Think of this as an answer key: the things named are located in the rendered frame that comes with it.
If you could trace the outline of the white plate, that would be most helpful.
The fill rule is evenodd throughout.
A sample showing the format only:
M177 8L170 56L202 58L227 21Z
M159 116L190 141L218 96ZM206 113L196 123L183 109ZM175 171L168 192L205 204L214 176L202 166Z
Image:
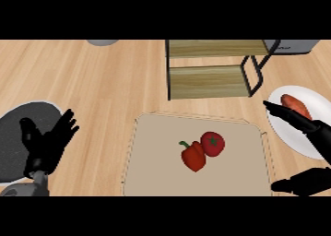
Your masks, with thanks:
M288 94L305 106L313 120L322 120L331 126L331 102L311 89L300 86L282 86L269 95L267 101L280 105L280 97ZM304 134L277 117L266 112L271 130L288 147L311 159L322 159L322 155L313 148Z

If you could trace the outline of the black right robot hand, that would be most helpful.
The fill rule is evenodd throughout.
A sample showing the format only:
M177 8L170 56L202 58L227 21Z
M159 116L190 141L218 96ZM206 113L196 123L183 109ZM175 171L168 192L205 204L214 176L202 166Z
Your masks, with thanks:
M331 126L320 120L310 121L294 110L269 101L263 101L270 115L280 118L302 132L313 148L320 153L329 167L310 168L270 184L273 192L285 192L297 196L310 196L331 189Z

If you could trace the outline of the red tomato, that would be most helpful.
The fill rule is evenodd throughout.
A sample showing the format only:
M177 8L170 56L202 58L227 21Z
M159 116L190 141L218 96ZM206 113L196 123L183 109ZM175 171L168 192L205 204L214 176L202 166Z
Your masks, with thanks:
M215 157L224 149L224 140L218 133L205 132L201 135L201 147L208 157Z

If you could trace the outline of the grey round object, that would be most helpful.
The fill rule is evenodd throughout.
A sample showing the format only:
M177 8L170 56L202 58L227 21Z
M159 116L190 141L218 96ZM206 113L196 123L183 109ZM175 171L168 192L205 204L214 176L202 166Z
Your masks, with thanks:
M109 46L118 42L118 40L87 40L87 42L94 46Z

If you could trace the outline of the orange sweet potato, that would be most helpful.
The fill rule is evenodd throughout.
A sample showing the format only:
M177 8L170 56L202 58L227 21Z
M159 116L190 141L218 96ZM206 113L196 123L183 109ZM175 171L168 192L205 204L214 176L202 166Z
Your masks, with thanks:
M288 94L283 94L280 96L280 103L285 107L288 107L292 111L295 111L302 117L305 117L307 119L311 119L308 110L302 102L297 98L294 98Z

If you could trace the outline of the dark grey round pan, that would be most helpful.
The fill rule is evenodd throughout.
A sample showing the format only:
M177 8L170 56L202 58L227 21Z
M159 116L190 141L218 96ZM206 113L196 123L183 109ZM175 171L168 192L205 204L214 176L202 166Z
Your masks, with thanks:
M26 148L22 144L19 121L29 118L41 133L51 130L60 118L60 109L44 101L20 104L0 117L0 185L25 179Z

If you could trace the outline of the grey appliance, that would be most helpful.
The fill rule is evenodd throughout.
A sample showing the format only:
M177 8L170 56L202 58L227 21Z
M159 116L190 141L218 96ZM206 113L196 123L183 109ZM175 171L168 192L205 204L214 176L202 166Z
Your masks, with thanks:
M305 54L311 51L319 40L280 40L274 54Z

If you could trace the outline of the red bell pepper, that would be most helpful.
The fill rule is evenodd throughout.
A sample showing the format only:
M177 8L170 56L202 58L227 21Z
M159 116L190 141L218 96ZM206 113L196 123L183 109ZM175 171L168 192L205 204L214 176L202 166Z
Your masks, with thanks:
M190 171L198 171L205 165L201 143L193 141L192 144L187 145L184 141L180 141L178 144L184 147L184 150L181 151L183 165Z

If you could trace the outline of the beige tray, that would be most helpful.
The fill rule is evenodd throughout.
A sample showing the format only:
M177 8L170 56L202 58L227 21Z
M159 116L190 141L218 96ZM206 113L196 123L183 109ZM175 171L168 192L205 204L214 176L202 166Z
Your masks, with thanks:
M204 132L221 135L224 149L199 171L183 165L181 142ZM233 120L143 114L136 119L124 195L269 196L263 136L254 124Z

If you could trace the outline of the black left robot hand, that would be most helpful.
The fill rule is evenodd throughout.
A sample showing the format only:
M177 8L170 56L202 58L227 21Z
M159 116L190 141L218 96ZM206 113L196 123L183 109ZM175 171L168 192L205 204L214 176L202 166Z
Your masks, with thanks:
M41 171L46 175L54 171L63 149L78 130L75 121L74 112L66 110L51 130L41 134L31 119L26 117L20 119L22 144L28 151L23 170L26 178L34 178L35 171Z

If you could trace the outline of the wooden tiered shelf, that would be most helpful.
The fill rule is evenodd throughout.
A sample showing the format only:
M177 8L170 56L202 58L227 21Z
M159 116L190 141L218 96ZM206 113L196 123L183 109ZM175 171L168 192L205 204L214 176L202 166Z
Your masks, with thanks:
M263 84L261 68L280 44L261 40L165 40L167 99L251 97ZM237 65L171 67L181 58L242 56Z

